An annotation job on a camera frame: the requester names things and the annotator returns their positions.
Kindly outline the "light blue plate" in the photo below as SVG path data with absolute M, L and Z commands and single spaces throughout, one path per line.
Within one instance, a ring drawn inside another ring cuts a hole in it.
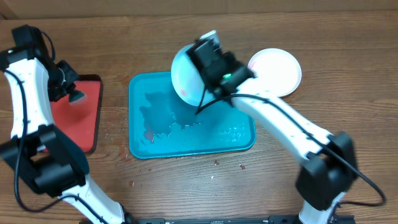
M 175 55 L 171 65 L 171 79 L 177 95 L 189 105 L 198 106 L 205 85 L 187 55 L 190 47 L 193 47 L 193 44 L 186 45 Z

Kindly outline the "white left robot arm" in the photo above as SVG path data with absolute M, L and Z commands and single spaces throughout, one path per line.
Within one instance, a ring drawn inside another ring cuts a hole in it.
M 84 94 L 76 88 L 83 77 L 56 61 L 51 38 L 29 25 L 12 30 L 15 45 L 1 52 L 1 71 L 12 96 L 11 138 L 1 145 L 1 158 L 14 171 L 14 196 L 22 203 L 19 184 L 49 195 L 54 203 L 74 206 L 89 223 L 134 223 L 134 217 L 109 198 L 90 177 L 85 153 L 55 124 L 51 103 Z

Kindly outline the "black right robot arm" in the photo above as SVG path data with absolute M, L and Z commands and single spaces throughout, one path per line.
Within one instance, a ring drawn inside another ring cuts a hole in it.
M 284 101 L 302 78 L 298 60 L 285 50 L 258 51 L 248 64 L 204 37 L 182 48 L 172 64 L 176 92 L 199 111 L 217 101 L 255 119 L 300 166 L 296 188 L 303 198 L 292 223 L 333 223 L 335 211 L 358 178 L 352 138 L 332 134 Z

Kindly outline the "white plate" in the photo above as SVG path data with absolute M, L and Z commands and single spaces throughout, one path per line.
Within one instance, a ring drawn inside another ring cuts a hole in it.
M 248 68 L 278 97 L 293 93 L 302 80 L 302 69 L 298 60 L 282 49 L 260 50 L 252 56 Z

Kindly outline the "green and tan sponge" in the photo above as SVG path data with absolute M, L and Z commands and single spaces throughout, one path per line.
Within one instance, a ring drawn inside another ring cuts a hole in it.
M 86 95 L 80 90 L 72 90 L 69 93 L 68 100 L 69 100 L 69 103 L 78 103 L 78 102 L 83 101 L 85 99 L 85 96 Z

